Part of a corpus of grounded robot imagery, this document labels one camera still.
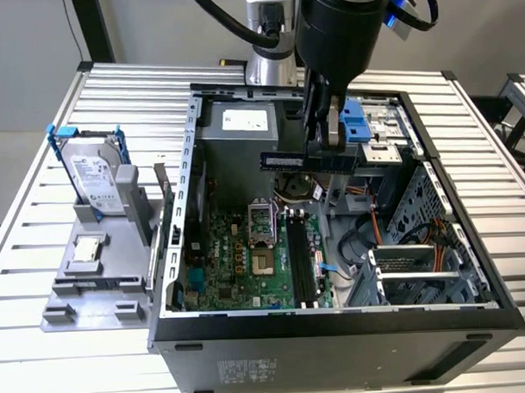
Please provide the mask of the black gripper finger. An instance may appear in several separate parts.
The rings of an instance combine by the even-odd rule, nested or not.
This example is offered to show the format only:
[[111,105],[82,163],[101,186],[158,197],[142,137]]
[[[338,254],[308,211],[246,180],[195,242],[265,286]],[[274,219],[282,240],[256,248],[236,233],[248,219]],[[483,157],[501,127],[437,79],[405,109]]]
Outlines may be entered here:
[[328,133],[328,88],[324,77],[311,69],[305,70],[303,87],[304,151],[318,141],[327,145]]
[[336,152],[343,152],[344,146],[344,130],[340,121],[340,99],[338,97],[331,97],[327,115],[326,115],[326,129],[324,130],[325,145],[329,150]]

